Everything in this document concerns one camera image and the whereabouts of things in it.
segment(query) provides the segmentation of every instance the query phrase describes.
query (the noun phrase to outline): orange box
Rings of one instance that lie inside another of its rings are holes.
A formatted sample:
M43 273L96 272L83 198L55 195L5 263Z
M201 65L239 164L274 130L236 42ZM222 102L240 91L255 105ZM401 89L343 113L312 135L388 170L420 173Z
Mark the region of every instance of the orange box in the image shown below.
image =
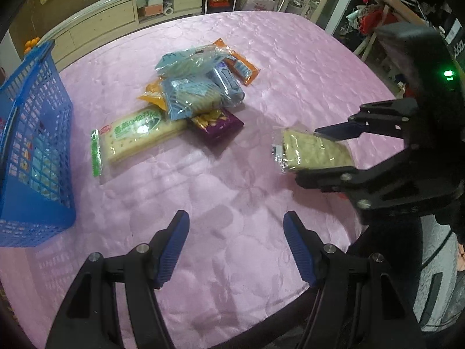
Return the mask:
M144 6L137 10L139 17L155 16L157 14L163 14L163 4Z

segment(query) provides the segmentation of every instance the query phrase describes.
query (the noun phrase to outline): blue gripper pad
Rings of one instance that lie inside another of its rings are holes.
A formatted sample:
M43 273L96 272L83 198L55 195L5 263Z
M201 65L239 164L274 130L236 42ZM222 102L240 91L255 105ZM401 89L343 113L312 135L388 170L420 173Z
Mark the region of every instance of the blue gripper pad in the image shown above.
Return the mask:
M174 229L161 253L158 265L157 283L160 287L171 279L174 267L178 262L185 239L189 233L189 214L185 211L178 211L167 230L172 228Z
M317 282L314 271L313 256L310 254L309 249L302 239L301 233L297 229L297 225L302 225L301 220L298 218L294 211L289 211L284 215L283 227L284 235L286 236L287 243L291 248L292 255L297 264L299 273L302 280L307 282L310 286L314 286Z

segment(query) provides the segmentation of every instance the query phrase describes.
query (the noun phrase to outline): toilet paper roll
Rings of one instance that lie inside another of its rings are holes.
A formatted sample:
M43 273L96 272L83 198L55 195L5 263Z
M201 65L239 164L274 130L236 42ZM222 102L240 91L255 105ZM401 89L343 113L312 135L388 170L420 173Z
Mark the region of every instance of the toilet paper roll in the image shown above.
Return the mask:
M165 16L170 16L170 15L173 14L173 13L174 13L174 10L173 10L172 7L170 7L170 6L165 6L165 7L164 7L164 9L163 9L163 14L164 14Z

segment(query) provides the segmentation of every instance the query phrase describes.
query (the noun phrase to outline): light blue plastic wrapper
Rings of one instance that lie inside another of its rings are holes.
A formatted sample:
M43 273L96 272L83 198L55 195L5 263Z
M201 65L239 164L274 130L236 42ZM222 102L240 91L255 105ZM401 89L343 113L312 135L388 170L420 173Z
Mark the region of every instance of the light blue plastic wrapper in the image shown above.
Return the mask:
M168 117L192 118L223 106L224 92L207 76L171 78L161 82Z
M236 107L242 103L246 94L224 62L221 61L213 71L208 72L207 77L222 90L223 107Z
M212 71L228 55L214 44L171 52L164 55L155 66L158 76L183 78L187 75L205 75Z

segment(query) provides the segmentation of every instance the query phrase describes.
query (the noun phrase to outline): bed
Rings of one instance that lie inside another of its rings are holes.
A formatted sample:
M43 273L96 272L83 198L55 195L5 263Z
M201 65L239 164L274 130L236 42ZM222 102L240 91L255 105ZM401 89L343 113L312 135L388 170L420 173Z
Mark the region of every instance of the bed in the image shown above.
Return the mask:
M261 69L244 87L245 123L211 148L187 132L144 152L107 182L92 176L90 132L145 106L137 100L171 51L222 38ZM345 121L362 103L392 99L385 85L336 39L302 17L234 12L183 18L117 39L61 72L74 104L71 167L77 220L36 248L1 248L0 278L25 333L43 348L71 281L91 252L125 254L165 228L177 210L191 230L171 281L156 291L177 348L221 343L282 309L308 287L285 240L295 210L324 242L346 250L362 227L339 194L300 189L271 155L277 128L309 130ZM402 148L364 134L348 142L368 168ZM118 288L126 349L135 348Z

